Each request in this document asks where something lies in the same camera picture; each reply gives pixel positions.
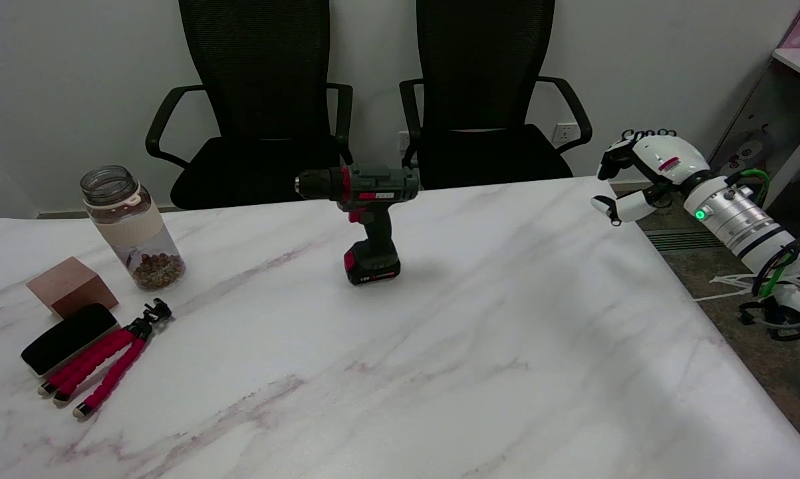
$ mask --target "glass jar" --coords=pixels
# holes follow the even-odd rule
[[[155,291],[184,276],[184,261],[154,200],[121,166],[103,166],[80,180],[90,220],[136,286]]]

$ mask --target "chair armrest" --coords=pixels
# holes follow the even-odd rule
[[[400,97],[402,97],[402,109],[406,113],[406,126],[408,127],[408,137],[412,142],[420,140],[420,113],[418,112],[418,98],[414,94],[414,85],[424,84],[424,79],[406,80],[400,82]]]
[[[342,146],[349,145],[349,124],[352,122],[352,87],[344,84],[326,84],[329,90],[338,91],[338,119],[335,121],[335,138]]]
[[[592,124],[589,122],[589,116],[586,115],[586,110],[583,109],[583,104],[580,103],[580,99],[577,97],[577,94],[574,93],[574,89],[571,88],[571,85],[564,79],[558,79],[555,77],[539,77],[537,82],[551,82],[551,84],[557,85],[560,93],[563,97],[565,97],[565,101],[568,104],[568,107],[571,109],[572,115],[574,115],[574,119],[577,121],[577,125],[580,128],[580,137],[573,142],[567,142],[566,144],[557,148],[558,154],[564,154],[564,152],[574,148],[574,146],[585,145],[592,139]]]
[[[406,115],[406,128],[408,128],[408,149],[406,149],[406,155],[402,159],[403,166],[414,167],[412,157],[418,151],[418,143],[423,137],[423,132],[420,128],[418,97],[414,94],[414,85],[422,84],[424,84],[424,79],[400,82],[400,98],[402,98],[402,109]]]
[[[155,158],[169,161],[172,164],[177,164],[181,168],[187,168],[190,165],[173,154],[160,151],[160,137],[163,136],[163,130],[165,130],[166,124],[169,122],[169,117],[171,117],[172,112],[175,111],[175,106],[178,105],[178,101],[181,100],[184,93],[197,90],[205,90],[204,85],[180,86],[178,88],[173,88],[172,91],[166,95],[166,98],[163,99],[163,103],[160,103],[160,108],[157,109],[156,115],[154,115],[151,127],[148,128],[148,134],[145,136],[145,151],[147,151],[148,154]]]

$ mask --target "drill handle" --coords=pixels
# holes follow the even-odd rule
[[[362,222],[362,224],[367,232],[370,251],[374,254],[388,254],[394,251],[391,246],[391,216],[388,215],[388,208],[380,207],[369,213],[372,220]]]

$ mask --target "silver metal cylinder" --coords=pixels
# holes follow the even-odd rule
[[[738,188],[728,187],[711,195],[698,207],[706,213],[703,224],[731,251],[758,232],[775,224]]]

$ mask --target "robotic arm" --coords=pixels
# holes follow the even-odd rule
[[[671,206],[670,194],[681,194],[684,209],[756,274],[752,294],[758,300],[740,306],[740,321],[765,325],[778,341],[800,339],[800,287],[780,281],[800,273],[800,239],[750,199],[750,188],[736,185],[741,175],[711,173],[704,156],[677,136],[631,136],[604,152],[598,179],[614,178],[631,166],[651,187],[618,199],[595,196],[592,206],[618,226]],[[752,315],[755,309],[763,319]]]

